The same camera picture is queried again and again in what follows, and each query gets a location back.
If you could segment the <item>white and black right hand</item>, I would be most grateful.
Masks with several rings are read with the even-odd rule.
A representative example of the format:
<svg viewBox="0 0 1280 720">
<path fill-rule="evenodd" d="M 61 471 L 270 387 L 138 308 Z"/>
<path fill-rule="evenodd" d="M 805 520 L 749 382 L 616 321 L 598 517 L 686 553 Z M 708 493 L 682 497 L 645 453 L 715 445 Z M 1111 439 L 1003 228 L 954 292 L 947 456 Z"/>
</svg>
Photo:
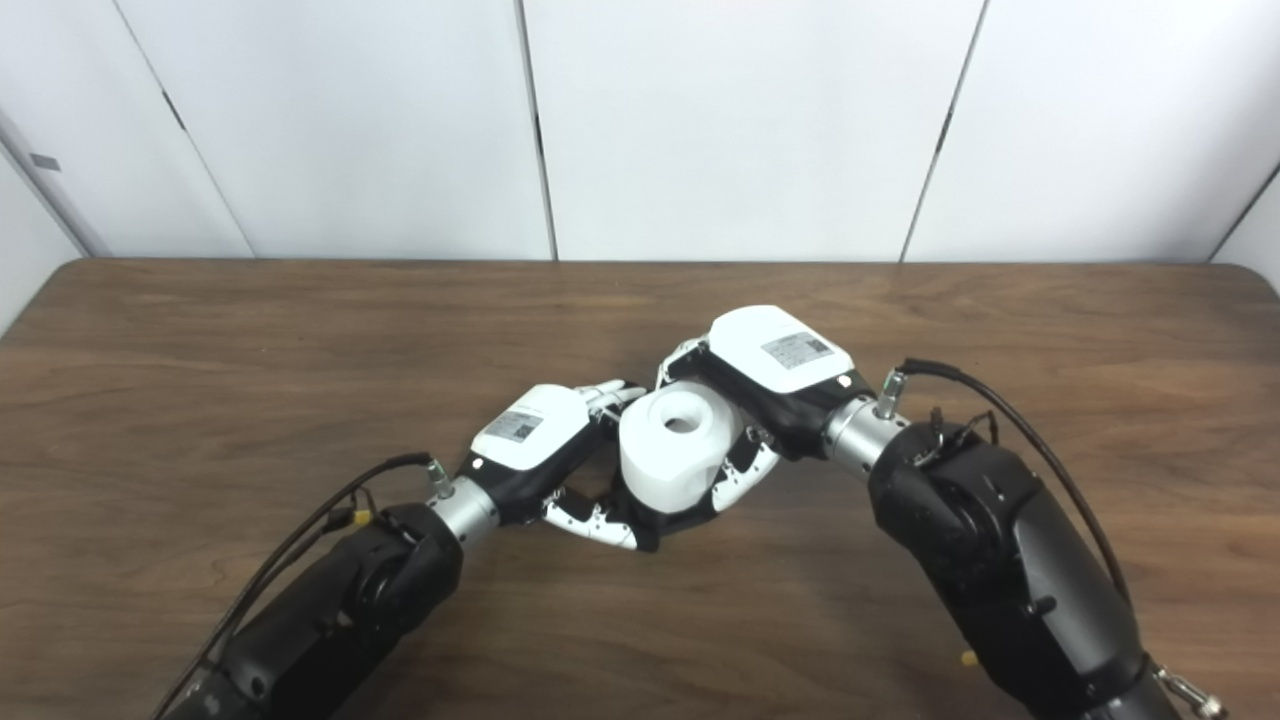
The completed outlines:
<svg viewBox="0 0 1280 720">
<path fill-rule="evenodd" d="M 678 345 L 655 384 L 678 380 L 710 388 L 749 419 L 701 500 L 713 514 L 740 501 L 782 459 L 835 460 L 837 432 L 874 397 L 846 350 L 776 305 L 728 311 Z"/>
</svg>

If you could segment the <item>white and black left hand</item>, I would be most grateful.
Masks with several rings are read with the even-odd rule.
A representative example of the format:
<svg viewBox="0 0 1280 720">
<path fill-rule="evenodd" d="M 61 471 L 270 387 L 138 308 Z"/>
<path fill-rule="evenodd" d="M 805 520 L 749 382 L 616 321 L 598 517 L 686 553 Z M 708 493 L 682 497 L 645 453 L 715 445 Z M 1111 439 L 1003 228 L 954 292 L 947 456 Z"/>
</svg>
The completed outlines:
<svg viewBox="0 0 1280 720">
<path fill-rule="evenodd" d="M 467 502 L 448 511 L 460 541 L 498 527 L 547 521 L 585 539 L 622 550 L 643 542 L 626 520 L 611 518 L 603 498 L 568 487 L 598 450 L 616 443 L 625 410 L 646 395 L 636 383 L 536 384 L 472 439 L 458 470 Z"/>
</svg>

